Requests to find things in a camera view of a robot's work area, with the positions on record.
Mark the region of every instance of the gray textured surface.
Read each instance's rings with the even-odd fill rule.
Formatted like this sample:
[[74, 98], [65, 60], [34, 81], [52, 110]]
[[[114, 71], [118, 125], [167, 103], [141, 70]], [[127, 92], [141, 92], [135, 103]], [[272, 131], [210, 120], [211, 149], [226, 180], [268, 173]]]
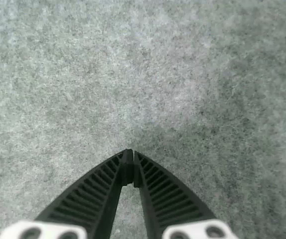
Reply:
[[[0, 0], [0, 230], [125, 148], [286, 239], [286, 1]], [[126, 188], [112, 238], [145, 237]]]

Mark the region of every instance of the gray carpet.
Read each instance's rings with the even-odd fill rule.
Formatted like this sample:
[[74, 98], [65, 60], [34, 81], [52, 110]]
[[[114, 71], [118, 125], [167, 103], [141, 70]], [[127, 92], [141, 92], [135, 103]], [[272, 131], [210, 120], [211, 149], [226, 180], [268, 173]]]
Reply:
[[[125, 148], [286, 239], [286, 0], [0, 0], [0, 231]], [[146, 238], [131, 186], [111, 238]]]

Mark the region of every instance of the black plastic part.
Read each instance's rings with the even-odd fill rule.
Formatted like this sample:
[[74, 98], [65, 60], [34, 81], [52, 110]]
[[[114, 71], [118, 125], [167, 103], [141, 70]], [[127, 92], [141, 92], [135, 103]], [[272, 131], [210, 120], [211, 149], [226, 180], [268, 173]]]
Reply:
[[121, 188], [139, 188], [149, 239], [170, 225], [215, 218], [179, 179], [148, 157], [126, 149], [99, 164], [57, 197], [37, 221], [82, 226], [88, 239], [108, 239]]
[[82, 226], [88, 239], [108, 239], [122, 186], [133, 181], [133, 151], [105, 160], [57, 197], [38, 221]]
[[150, 158], [135, 152], [134, 186], [140, 189], [149, 239], [160, 239], [171, 225], [214, 219], [185, 184]]

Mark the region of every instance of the screw hole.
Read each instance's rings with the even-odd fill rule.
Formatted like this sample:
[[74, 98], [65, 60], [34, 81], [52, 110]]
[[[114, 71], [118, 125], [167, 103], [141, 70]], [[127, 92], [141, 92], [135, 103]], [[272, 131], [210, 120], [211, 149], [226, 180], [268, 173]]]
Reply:
[[21, 235], [20, 239], [38, 239], [40, 234], [39, 228], [30, 228]]
[[189, 237], [182, 233], [182, 232], [174, 232], [171, 236], [170, 239], [189, 239]]
[[78, 239], [78, 235], [73, 232], [62, 234], [59, 239]]
[[206, 233], [210, 238], [223, 238], [224, 232], [218, 227], [208, 227]]

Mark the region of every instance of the white plastic part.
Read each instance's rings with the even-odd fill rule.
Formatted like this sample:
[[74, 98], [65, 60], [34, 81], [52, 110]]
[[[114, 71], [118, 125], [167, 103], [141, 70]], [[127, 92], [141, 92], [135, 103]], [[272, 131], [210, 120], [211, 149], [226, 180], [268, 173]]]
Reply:
[[21, 239], [25, 232], [34, 228], [41, 232], [38, 239], [59, 239], [65, 233], [75, 233], [77, 239], [87, 239], [87, 233], [83, 227], [39, 221], [19, 221], [7, 227], [1, 233], [0, 239]]
[[167, 227], [162, 239], [238, 239], [221, 220], [205, 220]]

